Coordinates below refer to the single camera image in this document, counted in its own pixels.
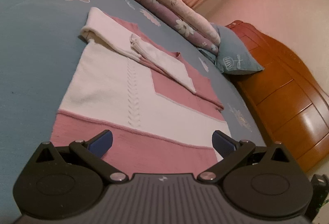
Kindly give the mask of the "teal floral bed sheet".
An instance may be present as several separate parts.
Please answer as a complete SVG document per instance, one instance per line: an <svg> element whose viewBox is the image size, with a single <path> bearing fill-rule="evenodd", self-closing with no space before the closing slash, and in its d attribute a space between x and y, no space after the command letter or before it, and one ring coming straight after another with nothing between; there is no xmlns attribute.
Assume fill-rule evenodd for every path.
<svg viewBox="0 0 329 224"><path fill-rule="evenodd" d="M1 223L20 211L13 185L37 146L50 138L57 109L86 43L79 36L91 7L136 23L152 41L180 52L211 80L234 139L264 145L237 89L183 36L134 0L1 0Z"/></svg>

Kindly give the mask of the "wooden headboard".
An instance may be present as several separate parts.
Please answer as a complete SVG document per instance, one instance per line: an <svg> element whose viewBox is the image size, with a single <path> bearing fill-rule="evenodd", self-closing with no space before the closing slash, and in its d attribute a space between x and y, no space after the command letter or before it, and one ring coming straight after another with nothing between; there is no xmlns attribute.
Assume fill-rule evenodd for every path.
<svg viewBox="0 0 329 224"><path fill-rule="evenodd" d="M328 94L283 43L236 20L227 25L263 71L230 75L266 145L282 142L304 172L328 156Z"/></svg>

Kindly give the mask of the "teal pillow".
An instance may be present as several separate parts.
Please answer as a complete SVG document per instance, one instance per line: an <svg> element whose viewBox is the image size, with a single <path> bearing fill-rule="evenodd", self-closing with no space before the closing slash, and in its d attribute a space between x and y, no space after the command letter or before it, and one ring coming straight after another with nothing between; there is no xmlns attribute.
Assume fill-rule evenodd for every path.
<svg viewBox="0 0 329 224"><path fill-rule="evenodd" d="M231 29L215 23L211 25L221 38L219 51L216 55L203 48L198 48L198 51L222 74L250 75L264 70L264 67L255 60L243 41Z"/></svg>

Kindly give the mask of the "pink and white knit sweater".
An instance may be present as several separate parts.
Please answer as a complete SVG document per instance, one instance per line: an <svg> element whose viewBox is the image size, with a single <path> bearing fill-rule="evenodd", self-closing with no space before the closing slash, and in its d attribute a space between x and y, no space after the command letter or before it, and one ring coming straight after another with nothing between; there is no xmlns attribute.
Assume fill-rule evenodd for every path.
<svg viewBox="0 0 329 224"><path fill-rule="evenodd" d="M127 175L199 174L222 159L212 134L229 134L210 80L151 41L134 23L93 7L81 35L87 40L57 111L56 146L110 130L103 159Z"/></svg>

